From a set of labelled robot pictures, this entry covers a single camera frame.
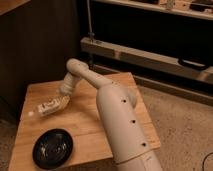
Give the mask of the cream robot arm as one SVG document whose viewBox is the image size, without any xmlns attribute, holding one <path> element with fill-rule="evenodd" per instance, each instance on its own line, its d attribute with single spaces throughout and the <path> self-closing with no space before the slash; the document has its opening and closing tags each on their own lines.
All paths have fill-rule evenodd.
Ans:
<svg viewBox="0 0 213 171">
<path fill-rule="evenodd" d="M 80 79 L 97 89 L 97 109 L 118 171 L 163 171 L 136 117 L 135 94 L 78 59 L 69 59 L 66 68 L 60 93 L 71 95 Z"/>
</svg>

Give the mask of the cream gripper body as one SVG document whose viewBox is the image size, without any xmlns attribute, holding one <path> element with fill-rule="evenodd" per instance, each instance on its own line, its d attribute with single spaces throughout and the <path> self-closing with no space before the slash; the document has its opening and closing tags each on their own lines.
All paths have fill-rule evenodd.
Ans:
<svg viewBox="0 0 213 171">
<path fill-rule="evenodd" d="M 80 80 L 80 77 L 67 73 L 60 84 L 59 92 L 63 95 L 71 96 Z"/>
</svg>

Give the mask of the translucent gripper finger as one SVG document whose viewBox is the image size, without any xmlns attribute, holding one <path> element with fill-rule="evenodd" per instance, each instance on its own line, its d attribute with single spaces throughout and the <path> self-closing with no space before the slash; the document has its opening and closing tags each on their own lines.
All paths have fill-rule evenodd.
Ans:
<svg viewBox="0 0 213 171">
<path fill-rule="evenodd" d="M 68 95 L 59 96 L 58 99 L 60 106 L 66 106 L 70 101 L 70 97 Z"/>
</svg>

